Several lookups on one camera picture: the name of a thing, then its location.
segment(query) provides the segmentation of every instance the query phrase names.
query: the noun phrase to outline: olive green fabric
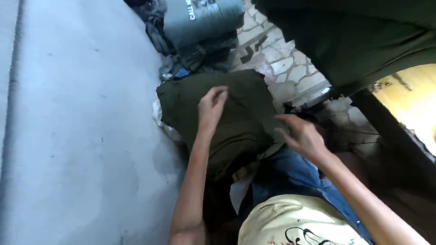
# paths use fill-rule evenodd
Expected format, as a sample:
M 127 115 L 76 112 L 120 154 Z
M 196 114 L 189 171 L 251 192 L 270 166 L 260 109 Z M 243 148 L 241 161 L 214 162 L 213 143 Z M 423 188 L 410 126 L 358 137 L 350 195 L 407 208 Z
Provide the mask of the olive green fabric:
M 180 133 L 189 151 L 197 134 L 200 99 L 214 86 L 229 87 L 228 99 L 210 146 L 208 178 L 231 175 L 256 157 L 272 155 L 284 144 L 274 128 L 289 129 L 274 119 L 273 98 L 263 78 L 264 75 L 251 69 L 227 74 L 198 74 L 157 87 L 162 122 Z
M 345 96 L 436 63 L 435 0 L 257 0 L 256 7 Z

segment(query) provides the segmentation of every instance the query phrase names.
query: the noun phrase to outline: forearm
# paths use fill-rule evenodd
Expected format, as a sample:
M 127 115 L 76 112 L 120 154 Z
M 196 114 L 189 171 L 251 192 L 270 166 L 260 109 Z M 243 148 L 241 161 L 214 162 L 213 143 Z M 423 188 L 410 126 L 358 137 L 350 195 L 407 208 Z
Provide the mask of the forearm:
M 171 234 L 190 230 L 203 223 L 204 184 L 212 135 L 201 131 L 197 134 L 174 209 Z
M 368 190 L 337 156 L 325 150 L 312 161 L 343 194 L 377 244 L 428 244 Z

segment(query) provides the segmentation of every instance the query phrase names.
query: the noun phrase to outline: beige t-shirt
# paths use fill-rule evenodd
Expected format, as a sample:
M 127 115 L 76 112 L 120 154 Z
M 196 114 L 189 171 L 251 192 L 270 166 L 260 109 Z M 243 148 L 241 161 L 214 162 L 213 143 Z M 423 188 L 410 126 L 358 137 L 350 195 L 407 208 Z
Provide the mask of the beige t-shirt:
M 280 195 L 257 205 L 239 230 L 239 245 L 368 243 L 331 205 L 317 197 Z

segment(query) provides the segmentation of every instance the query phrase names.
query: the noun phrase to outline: yellow wall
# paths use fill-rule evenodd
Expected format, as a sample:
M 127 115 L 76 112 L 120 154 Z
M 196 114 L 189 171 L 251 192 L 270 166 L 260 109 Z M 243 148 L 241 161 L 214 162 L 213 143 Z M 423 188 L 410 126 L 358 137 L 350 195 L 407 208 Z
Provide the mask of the yellow wall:
M 436 64 L 419 65 L 378 81 L 374 95 L 436 156 Z

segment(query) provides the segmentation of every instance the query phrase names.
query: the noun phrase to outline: finger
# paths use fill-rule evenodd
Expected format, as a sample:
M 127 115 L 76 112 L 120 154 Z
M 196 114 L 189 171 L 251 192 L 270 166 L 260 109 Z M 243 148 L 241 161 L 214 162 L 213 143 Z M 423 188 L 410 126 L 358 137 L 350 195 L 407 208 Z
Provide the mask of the finger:
M 283 135 L 283 138 L 285 139 L 286 144 L 289 146 L 289 148 L 291 148 L 294 151 L 297 151 L 298 147 L 300 146 L 300 144 L 293 139 L 291 136 L 289 136 L 284 129 L 282 128 L 275 128 L 275 131 L 281 133 Z
M 214 107 L 221 108 L 221 109 L 224 108 L 224 104 L 227 98 L 228 98 L 228 92 L 227 91 L 222 92 L 219 95 L 217 99 L 217 104 Z
M 227 86 L 213 87 L 209 90 L 209 92 L 203 98 L 212 101 L 213 98 L 216 97 L 216 95 L 218 95 L 224 91 L 227 91 L 227 88 L 228 88 Z
M 299 130 L 305 121 L 294 114 L 276 115 L 274 118 L 286 123 L 292 129 Z

